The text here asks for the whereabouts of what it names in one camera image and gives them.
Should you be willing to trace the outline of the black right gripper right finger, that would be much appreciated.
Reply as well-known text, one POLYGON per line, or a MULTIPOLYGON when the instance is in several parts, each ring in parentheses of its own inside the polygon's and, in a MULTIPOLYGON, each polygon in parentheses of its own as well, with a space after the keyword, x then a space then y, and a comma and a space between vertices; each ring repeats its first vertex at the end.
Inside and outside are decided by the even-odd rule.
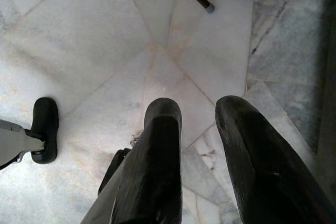
POLYGON ((335 223, 335 208, 290 144, 248 101, 215 106, 243 223, 335 223))

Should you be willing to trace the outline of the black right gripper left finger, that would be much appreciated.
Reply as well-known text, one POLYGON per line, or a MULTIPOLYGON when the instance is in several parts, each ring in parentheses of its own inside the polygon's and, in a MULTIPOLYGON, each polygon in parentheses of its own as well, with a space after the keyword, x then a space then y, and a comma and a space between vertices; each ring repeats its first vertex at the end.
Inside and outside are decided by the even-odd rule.
POLYGON ((181 127, 174 100, 149 104, 143 132, 124 160, 110 223, 181 223, 181 127))

